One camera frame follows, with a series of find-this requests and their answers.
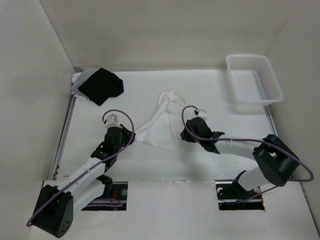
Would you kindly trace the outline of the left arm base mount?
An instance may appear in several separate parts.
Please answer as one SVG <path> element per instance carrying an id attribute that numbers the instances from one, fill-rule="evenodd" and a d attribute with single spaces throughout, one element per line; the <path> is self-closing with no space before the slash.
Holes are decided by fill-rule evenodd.
<path id="1" fill-rule="evenodd" d="M 85 207 L 82 211 L 126 211 L 128 199 L 127 181 L 113 182 L 107 190 L 98 198 L 93 200 L 89 207 Z"/>

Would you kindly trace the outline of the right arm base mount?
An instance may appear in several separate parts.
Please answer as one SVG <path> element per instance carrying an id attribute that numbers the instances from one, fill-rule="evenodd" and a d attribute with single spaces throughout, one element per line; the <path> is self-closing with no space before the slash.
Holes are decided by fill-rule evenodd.
<path id="1" fill-rule="evenodd" d="M 246 191 L 231 181 L 217 181 L 215 187 L 220 211 L 265 210 L 263 198 L 258 196 L 260 187 Z"/>

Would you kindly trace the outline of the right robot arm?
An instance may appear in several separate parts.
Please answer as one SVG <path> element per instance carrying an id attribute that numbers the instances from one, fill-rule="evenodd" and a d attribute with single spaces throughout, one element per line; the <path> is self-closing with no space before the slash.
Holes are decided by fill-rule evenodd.
<path id="1" fill-rule="evenodd" d="M 187 120 L 180 133 L 183 141 L 200 144 L 205 151 L 234 155 L 253 160 L 257 167 L 244 170 L 232 181 L 232 192 L 238 198 L 267 184 L 283 187 L 300 165 L 296 156 L 276 135 L 268 134 L 262 142 L 236 141 L 221 131 L 212 131 L 200 117 Z"/>

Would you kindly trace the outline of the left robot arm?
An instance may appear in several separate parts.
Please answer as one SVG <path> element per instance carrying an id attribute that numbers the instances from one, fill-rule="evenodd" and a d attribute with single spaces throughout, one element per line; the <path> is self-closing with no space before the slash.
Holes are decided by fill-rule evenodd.
<path id="1" fill-rule="evenodd" d="M 111 179 L 105 173 L 117 161 L 118 154 L 135 140 L 135 132 L 122 124 L 108 127 L 104 140 L 75 173 L 56 185 L 45 185 L 39 193 L 27 226 L 35 226 L 61 238 L 70 229 L 76 212 L 96 198 L 112 195 Z"/>

